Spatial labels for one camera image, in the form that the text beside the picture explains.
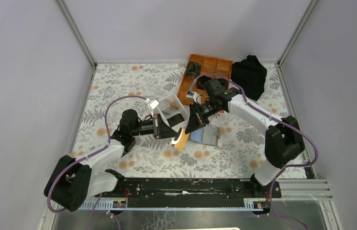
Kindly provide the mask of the grey leather card holder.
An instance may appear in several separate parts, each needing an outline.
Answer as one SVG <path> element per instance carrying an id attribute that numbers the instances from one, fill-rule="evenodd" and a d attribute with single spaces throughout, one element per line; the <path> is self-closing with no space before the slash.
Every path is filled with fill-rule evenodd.
<path id="1" fill-rule="evenodd" d="M 206 126 L 191 133 L 190 140 L 208 146 L 218 146 L 220 130 L 218 127 Z"/>

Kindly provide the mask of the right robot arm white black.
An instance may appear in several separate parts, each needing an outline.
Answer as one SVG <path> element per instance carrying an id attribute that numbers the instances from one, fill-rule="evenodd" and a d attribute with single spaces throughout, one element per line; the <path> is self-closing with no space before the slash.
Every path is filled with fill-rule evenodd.
<path id="1" fill-rule="evenodd" d="M 265 136 L 266 160 L 253 174 L 250 191 L 263 197 L 269 191 L 269 183 L 291 160 L 299 156 L 305 145 L 299 124 L 293 116 L 282 118 L 273 115 L 253 102 L 248 102 L 240 90 L 208 91 L 205 103 L 190 104 L 190 117 L 185 133 L 193 133 L 209 124 L 209 117 L 224 110 L 253 125 Z"/>

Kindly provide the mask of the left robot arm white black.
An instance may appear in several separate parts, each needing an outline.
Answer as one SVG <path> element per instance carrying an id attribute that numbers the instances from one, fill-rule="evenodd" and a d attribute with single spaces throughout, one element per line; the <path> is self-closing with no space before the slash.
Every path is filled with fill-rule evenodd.
<path id="1" fill-rule="evenodd" d="M 160 114 L 151 115 L 148 120 L 141 120 L 133 109 L 125 110 L 117 129 L 109 136 L 108 143 L 94 153 L 78 159 L 63 156 L 59 159 L 44 189 L 47 206 L 53 213 L 52 202 L 64 210 L 77 210 L 87 197 L 108 192 L 113 197 L 124 191 L 123 182 L 115 172 L 108 172 L 106 165 L 127 154 L 135 145 L 135 137 L 153 135 L 155 138 L 179 139 L 183 129 L 173 129 L 167 125 Z"/>

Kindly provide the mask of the white plastic card tray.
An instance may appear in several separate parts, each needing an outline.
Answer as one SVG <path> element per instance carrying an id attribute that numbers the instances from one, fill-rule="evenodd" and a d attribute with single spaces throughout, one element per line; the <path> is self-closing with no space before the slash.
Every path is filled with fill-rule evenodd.
<path id="1" fill-rule="evenodd" d="M 156 111 L 170 128 L 186 127 L 189 112 L 174 93 L 158 98 L 157 101 L 159 104 Z"/>

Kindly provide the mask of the stack of cards in tray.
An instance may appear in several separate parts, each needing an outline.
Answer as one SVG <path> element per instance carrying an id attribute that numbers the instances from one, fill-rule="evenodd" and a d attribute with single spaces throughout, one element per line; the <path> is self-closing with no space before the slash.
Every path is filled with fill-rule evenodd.
<path id="1" fill-rule="evenodd" d="M 160 101 L 159 109 L 167 114 L 174 113 L 179 110 L 178 106 L 174 102 L 168 99 L 164 99 Z"/>

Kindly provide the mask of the rolled dark sock middle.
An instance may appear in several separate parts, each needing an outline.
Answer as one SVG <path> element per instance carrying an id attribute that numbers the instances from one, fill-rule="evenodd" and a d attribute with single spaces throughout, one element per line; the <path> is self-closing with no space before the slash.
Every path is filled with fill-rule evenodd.
<path id="1" fill-rule="evenodd" d="M 200 90 L 204 90 L 204 85 L 210 80 L 210 77 L 207 76 L 201 76 L 200 78 L 197 79 L 196 82 L 196 88 Z"/>

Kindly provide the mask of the rolled dark sock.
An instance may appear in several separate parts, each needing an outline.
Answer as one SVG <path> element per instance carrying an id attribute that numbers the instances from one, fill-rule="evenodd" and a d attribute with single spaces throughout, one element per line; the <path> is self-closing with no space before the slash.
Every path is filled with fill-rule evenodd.
<path id="1" fill-rule="evenodd" d="M 228 87 L 228 81 L 226 79 L 223 79 L 223 78 L 217 78 L 217 80 L 219 81 L 219 83 L 227 89 Z"/>
<path id="2" fill-rule="evenodd" d="M 185 71 L 185 76 L 190 77 L 190 78 L 195 78 L 200 75 L 201 72 L 201 64 L 198 62 L 189 62 L 186 71 Z"/>
<path id="3" fill-rule="evenodd" d="M 196 88 L 200 90 L 204 90 L 204 85 L 210 80 L 210 77 L 207 76 L 201 76 L 200 78 L 197 79 L 196 82 Z"/>

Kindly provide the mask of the rolled dark sock right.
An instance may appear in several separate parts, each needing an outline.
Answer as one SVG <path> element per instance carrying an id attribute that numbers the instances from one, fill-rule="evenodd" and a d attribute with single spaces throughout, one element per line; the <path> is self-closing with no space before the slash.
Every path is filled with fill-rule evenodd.
<path id="1" fill-rule="evenodd" d="M 219 81 L 219 83 L 227 89 L 228 87 L 228 81 L 226 79 L 223 79 L 223 78 L 217 78 L 217 80 Z"/>

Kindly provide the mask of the rolled dark sock top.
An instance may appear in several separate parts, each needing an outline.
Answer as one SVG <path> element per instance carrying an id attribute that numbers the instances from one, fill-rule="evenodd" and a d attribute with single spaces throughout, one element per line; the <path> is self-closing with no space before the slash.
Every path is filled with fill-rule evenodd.
<path id="1" fill-rule="evenodd" d="M 185 71 L 185 76 L 190 77 L 190 78 L 195 78 L 200 75 L 201 72 L 201 64 L 198 62 L 189 62 L 186 71 Z"/>

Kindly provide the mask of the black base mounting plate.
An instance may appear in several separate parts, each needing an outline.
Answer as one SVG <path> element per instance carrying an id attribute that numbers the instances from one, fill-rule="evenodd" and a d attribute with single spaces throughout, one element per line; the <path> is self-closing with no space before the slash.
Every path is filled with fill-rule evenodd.
<path id="1" fill-rule="evenodd" d="M 249 179 L 140 178 L 117 176 L 116 187 L 103 197 L 149 197 L 151 195 L 225 195 L 228 198 L 281 198 L 279 183 L 260 186 Z"/>

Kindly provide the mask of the orange wooden compartment box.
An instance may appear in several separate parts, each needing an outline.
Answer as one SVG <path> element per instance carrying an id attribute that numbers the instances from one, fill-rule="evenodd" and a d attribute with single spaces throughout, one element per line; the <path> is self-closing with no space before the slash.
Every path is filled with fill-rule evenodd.
<path id="1" fill-rule="evenodd" d="M 190 105 L 190 103 L 193 102 L 193 96 L 196 93 L 200 95 L 197 98 L 197 101 L 199 103 L 203 103 L 207 99 L 208 95 L 205 89 L 200 90 L 196 88 L 196 82 L 198 78 L 200 78 L 201 76 L 207 76 L 210 77 L 211 79 L 214 79 L 214 78 L 221 78 L 222 76 L 224 76 L 230 79 L 232 73 L 232 64 L 233 64 L 232 60 L 198 55 L 198 54 L 190 54 L 188 63 L 191 61 L 198 62 L 201 64 L 201 72 L 200 75 L 195 78 L 186 77 L 184 73 L 177 94 L 177 97 L 184 105 Z"/>

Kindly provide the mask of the floral table mat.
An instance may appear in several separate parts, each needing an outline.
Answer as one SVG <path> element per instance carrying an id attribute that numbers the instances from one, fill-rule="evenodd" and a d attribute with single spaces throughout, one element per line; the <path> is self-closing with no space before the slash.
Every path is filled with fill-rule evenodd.
<path id="1" fill-rule="evenodd" d="M 185 65 L 178 63 L 99 64 L 71 156 L 102 148 L 124 110 L 148 115 L 142 96 L 177 93 L 184 71 Z M 169 139 L 141 136 L 126 156 L 108 167 L 126 177 L 249 178 L 264 163 L 264 136 L 233 114 L 215 115 L 210 124 L 220 130 L 218 146 L 189 141 L 178 150 Z"/>

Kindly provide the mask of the black cloth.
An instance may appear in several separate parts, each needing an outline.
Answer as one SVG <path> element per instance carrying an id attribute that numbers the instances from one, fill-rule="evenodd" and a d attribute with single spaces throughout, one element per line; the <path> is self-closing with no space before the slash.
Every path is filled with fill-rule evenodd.
<path id="1" fill-rule="evenodd" d="M 248 98 L 257 101 L 264 92 L 267 72 L 257 56 L 248 55 L 232 64 L 231 79 L 243 88 Z"/>

